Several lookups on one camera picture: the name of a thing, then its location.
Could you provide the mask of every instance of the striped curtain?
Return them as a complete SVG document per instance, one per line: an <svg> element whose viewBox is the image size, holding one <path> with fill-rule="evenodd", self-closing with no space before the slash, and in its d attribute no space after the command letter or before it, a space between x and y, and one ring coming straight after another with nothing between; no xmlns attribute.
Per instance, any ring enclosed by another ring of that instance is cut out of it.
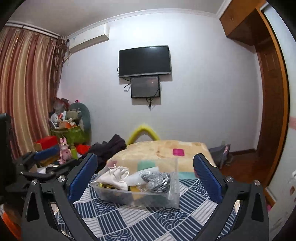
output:
<svg viewBox="0 0 296 241"><path fill-rule="evenodd" d="M56 56L58 41L20 28L0 32L0 113L12 117L14 158L33 151L33 142L49 135L48 112L65 55Z"/></svg>

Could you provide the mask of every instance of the blue patterned bedsheet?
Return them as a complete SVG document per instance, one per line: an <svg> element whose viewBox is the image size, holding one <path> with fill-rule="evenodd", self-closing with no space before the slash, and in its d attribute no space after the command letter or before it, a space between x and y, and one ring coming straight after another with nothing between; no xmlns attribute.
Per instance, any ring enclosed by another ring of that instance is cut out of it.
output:
<svg viewBox="0 0 296 241"><path fill-rule="evenodd" d="M90 182L97 177L93 175ZM209 219L217 204L200 179L180 180L179 208L138 207L101 200L88 185L74 203L83 220L99 241L187 241L192 240ZM226 235L235 219L233 210L220 236ZM61 230L71 236L61 214Z"/></svg>

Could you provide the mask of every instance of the television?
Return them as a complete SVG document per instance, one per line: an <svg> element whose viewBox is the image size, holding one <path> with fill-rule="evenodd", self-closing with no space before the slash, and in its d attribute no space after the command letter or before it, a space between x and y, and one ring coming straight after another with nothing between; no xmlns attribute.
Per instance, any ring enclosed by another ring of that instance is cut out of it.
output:
<svg viewBox="0 0 296 241"><path fill-rule="evenodd" d="M160 96L159 76L139 76L131 78L132 98L153 98Z"/></svg>
<svg viewBox="0 0 296 241"><path fill-rule="evenodd" d="M168 45L119 51L119 77L171 74Z"/></svg>

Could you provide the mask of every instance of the air conditioner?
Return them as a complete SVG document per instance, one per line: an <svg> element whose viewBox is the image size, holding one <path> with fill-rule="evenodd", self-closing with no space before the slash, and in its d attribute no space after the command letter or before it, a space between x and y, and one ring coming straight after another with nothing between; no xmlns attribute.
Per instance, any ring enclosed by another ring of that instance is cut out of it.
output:
<svg viewBox="0 0 296 241"><path fill-rule="evenodd" d="M91 28L70 39L70 52L93 46L95 44L109 40L109 26L106 24Z"/></svg>

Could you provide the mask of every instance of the pink sticker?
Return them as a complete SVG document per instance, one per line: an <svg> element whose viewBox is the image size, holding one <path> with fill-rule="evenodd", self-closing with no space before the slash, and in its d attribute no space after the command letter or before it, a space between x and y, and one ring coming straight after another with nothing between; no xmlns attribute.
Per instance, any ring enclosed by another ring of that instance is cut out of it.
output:
<svg viewBox="0 0 296 241"><path fill-rule="evenodd" d="M296 118L290 116L289 127L296 130Z"/></svg>
<svg viewBox="0 0 296 241"><path fill-rule="evenodd" d="M173 149L174 156L185 156L183 149Z"/></svg>

